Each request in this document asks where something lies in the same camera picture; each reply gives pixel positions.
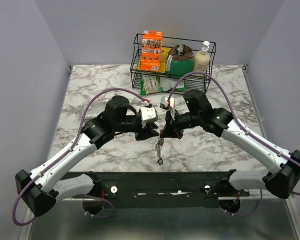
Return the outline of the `steel key organizer red handle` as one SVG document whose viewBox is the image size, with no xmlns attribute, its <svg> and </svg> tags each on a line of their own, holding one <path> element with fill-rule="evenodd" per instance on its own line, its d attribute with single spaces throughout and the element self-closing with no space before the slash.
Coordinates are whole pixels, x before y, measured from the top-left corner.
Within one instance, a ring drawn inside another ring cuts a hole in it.
<svg viewBox="0 0 300 240">
<path fill-rule="evenodd" d="M 157 140 L 155 141 L 155 150 L 156 150 L 156 154 L 157 154 L 157 163 L 159 165 L 163 164 L 162 147 L 163 147 L 163 144 L 164 144 L 164 139 L 161 137 L 162 132 L 163 132 L 163 129 L 160 130 L 160 134 L 159 134 Z"/>
</svg>

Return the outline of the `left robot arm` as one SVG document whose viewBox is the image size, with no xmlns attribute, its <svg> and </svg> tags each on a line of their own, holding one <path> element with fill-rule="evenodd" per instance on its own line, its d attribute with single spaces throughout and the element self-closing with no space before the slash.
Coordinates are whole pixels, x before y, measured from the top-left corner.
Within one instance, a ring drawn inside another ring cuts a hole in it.
<svg viewBox="0 0 300 240">
<path fill-rule="evenodd" d="M 105 109 L 85 122 L 66 147 L 30 172 L 21 170 L 16 174 L 18 198 L 24 201 L 34 216 L 40 217 L 57 201 L 77 195 L 96 197 L 101 186 L 99 180 L 93 179 L 89 173 L 66 180 L 62 179 L 63 176 L 111 141 L 116 133 L 134 133 L 138 141 L 158 136 L 157 120 L 157 111 L 148 102 L 135 110 L 124 96 L 112 97 Z"/>
</svg>

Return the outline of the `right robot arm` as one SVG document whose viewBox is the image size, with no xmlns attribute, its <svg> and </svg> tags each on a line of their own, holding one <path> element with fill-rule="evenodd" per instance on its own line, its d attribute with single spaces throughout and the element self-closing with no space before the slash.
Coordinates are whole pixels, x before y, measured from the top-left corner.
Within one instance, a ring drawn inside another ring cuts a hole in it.
<svg viewBox="0 0 300 240">
<path fill-rule="evenodd" d="M 188 112 L 179 114 L 172 98 L 162 97 L 160 107 L 167 110 L 161 138 L 183 137 L 185 129 L 202 127 L 208 133 L 227 140 L 253 158 L 264 168 L 253 171 L 235 170 L 220 183 L 220 191 L 231 196 L 237 190 L 267 190 L 287 199 L 300 180 L 300 151 L 289 152 L 251 131 L 224 108 L 213 108 L 204 92 L 188 91 L 183 96 Z"/>
</svg>

